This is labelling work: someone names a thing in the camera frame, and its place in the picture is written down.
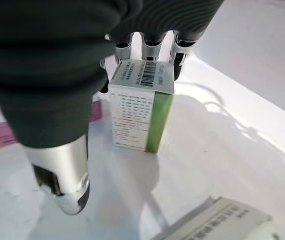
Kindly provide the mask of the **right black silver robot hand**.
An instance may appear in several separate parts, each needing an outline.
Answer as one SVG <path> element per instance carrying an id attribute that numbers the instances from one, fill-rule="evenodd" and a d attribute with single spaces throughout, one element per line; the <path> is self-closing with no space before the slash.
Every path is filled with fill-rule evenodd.
<path id="1" fill-rule="evenodd" d="M 0 110 L 25 148 L 38 185 L 68 215 L 89 198 L 93 95 L 108 91 L 106 57 L 156 59 L 168 31 L 174 76 L 220 0 L 0 0 Z"/>

